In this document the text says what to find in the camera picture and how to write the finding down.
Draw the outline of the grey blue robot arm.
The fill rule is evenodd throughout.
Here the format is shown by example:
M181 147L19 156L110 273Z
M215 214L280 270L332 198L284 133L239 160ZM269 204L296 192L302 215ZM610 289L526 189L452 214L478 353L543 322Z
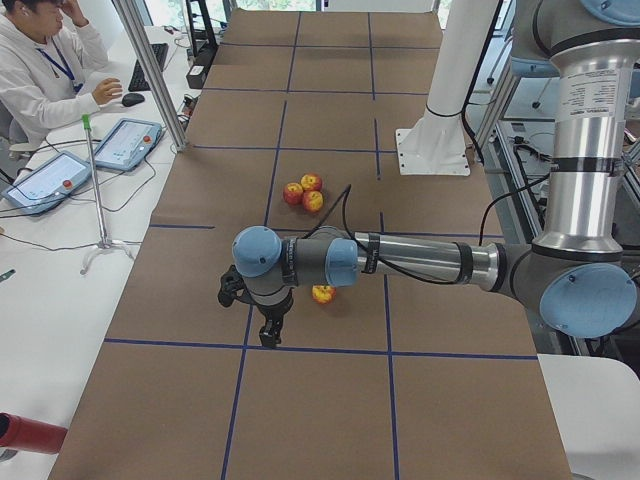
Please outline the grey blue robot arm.
M435 285L475 284L517 300L569 336L596 338L638 309L612 224L623 168L625 107L639 59L635 1L520 1L514 60L546 60L559 75L554 149L542 232L528 245L434 242L320 225L281 238L254 226L232 245L219 303L255 306L261 343L280 343L298 286L402 274Z

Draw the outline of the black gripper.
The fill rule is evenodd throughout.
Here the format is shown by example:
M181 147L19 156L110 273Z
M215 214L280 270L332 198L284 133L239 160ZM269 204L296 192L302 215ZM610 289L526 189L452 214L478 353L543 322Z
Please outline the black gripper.
M251 291L250 294L258 310L266 318L264 326L259 331L261 345L264 348L275 348L281 343L284 315L293 306L292 288L282 287L271 294L256 291Z

